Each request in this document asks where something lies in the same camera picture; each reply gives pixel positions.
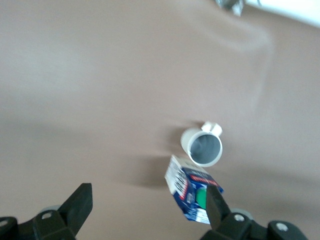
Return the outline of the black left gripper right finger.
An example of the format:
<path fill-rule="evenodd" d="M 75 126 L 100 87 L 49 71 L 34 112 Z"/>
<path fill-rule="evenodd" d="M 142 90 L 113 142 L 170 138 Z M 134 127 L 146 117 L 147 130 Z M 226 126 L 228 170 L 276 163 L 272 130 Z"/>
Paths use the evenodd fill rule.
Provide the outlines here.
<path fill-rule="evenodd" d="M 205 240 L 246 240 L 249 237 L 251 219 L 240 212 L 232 212 L 214 185 L 206 189 L 206 213 L 211 230 L 204 235 Z"/>

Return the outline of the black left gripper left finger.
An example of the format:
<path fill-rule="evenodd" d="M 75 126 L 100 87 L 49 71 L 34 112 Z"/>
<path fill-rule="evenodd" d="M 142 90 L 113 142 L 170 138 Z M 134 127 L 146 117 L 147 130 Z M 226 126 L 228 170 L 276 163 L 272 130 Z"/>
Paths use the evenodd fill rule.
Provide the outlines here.
<path fill-rule="evenodd" d="M 32 220 L 37 240 L 75 240 L 93 209 L 91 183 L 82 183 L 57 209 L 48 209 Z"/>

